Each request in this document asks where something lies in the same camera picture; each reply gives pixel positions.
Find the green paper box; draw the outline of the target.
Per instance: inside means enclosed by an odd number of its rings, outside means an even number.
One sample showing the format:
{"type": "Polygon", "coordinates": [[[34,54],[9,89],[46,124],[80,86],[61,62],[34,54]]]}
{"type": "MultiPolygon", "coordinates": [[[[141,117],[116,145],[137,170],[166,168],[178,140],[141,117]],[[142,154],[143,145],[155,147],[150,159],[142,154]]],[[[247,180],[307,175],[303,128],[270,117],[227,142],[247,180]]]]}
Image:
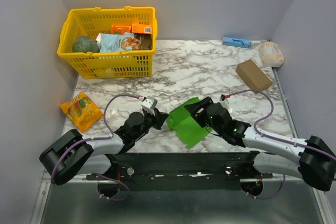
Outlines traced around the green paper box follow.
{"type": "Polygon", "coordinates": [[[206,128],[202,128],[190,116],[188,111],[184,108],[185,105],[190,105],[199,102],[198,97],[193,97],[176,109],[171,111],[166,119],[166,123],[170,131],[175,131],[176,136],[185,145],[186,148],[192,148],[207,135],[209,135],[206,128]]]}

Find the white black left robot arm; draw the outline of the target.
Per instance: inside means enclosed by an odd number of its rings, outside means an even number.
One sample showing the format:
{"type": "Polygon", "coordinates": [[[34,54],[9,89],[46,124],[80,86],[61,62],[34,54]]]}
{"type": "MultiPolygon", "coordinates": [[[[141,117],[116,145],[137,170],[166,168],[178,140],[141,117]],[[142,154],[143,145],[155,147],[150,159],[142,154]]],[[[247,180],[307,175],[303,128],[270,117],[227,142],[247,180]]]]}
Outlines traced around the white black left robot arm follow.
{"type": "Polygon", "coordinates": [[[51,183],[63,185],[82,173],[81,168],[89,158],[126,153],[151,128],[160,130],[167,118],[168,114],[158,109],[153,114],[133,112],[123,126],[106,136],[84,136],[72,129],[46,148],[39,160],[49,173],[51,183]]]}

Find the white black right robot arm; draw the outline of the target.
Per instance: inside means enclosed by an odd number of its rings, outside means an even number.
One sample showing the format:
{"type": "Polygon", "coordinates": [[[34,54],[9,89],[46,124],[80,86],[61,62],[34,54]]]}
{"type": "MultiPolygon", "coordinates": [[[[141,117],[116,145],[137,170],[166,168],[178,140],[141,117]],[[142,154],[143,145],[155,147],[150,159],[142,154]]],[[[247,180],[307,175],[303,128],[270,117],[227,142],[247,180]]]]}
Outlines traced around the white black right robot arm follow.
{"type": "Polygon", "coordinates": [[[212,128],[230,145],[261,151],[242,163],[241,171],[246,177],[283,174],[300,178],[317,190],[330,190],[335,177],[335,154],[321,138],[311,136],[306,140],[261,131],[233,119],[223,101],[215,103],[210,97],[185,105],[185,109],[200,127],[212,128]]]}

